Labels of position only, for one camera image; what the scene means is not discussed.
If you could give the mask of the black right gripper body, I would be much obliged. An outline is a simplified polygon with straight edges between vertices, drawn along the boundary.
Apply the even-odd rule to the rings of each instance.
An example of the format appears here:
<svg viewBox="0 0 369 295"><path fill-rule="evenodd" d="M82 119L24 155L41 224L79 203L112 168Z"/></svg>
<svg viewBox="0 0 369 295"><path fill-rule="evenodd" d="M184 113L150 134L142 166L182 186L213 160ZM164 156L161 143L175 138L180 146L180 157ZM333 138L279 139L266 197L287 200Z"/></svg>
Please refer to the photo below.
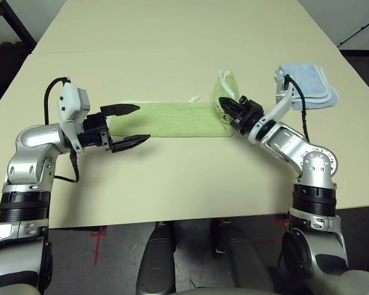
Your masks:
<svg viewBox="0 0 369 295"><path fill-rule="evenodd" d="M242 95L239 102L244 104L244 117L232 119L230 126L244 135L250 133L255 124L264 116L264 111L260 104L249 100L246 96Z"/></svg>

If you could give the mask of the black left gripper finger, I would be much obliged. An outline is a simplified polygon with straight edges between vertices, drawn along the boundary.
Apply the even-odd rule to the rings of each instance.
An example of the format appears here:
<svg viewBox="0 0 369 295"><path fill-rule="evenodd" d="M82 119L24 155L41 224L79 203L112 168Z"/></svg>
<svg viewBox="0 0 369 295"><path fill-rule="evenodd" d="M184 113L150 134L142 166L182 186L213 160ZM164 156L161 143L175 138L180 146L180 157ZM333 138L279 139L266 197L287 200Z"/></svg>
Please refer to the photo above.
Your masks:
<svg viewBox="0 0 369 295"><path fill-rule="evenodd" d="M106 116L124 116L139 110L140 107L135 104L111 104L107 106L101 106L101 113Z"/></svg>
<svg viewBox="0 0 369 295"><path fill-rule="evenodd" d="M125 137L121 141L113 142L110 145L110 150L112 153L125 151L131 148L134 148L135 146L138 146L141 143L144 143L146 140L148 140L151 137L151 135L133 135Z"/></svg>

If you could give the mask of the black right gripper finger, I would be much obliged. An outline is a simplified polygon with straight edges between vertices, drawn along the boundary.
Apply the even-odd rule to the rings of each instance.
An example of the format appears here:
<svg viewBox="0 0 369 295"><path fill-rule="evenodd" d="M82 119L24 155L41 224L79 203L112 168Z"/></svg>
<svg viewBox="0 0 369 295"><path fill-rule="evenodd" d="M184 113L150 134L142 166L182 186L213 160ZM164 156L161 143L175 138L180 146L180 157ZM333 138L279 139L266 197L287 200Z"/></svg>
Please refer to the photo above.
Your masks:
<svg viewBox="0 0 369 295"><path fill-rule="evenodd" d="M221 117L223 119L238 119L244 117L245 109L243 103L240 103L229 97L220 97L218 102L221 109Z"/></svg>

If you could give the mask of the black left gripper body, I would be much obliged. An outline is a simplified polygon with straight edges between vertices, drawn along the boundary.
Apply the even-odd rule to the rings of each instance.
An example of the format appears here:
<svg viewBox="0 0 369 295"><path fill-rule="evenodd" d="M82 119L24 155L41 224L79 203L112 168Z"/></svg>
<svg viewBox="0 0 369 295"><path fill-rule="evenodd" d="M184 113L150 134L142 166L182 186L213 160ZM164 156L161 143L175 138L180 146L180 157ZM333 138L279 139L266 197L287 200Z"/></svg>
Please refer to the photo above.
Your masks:
<svg viewBox="0 0 369 295"><path fill-rule="evenodd" d="M112 139L106 123L106 116L102 112L87 115L82 123L81 146L103 147L107 151L111 149Z"/></svg>

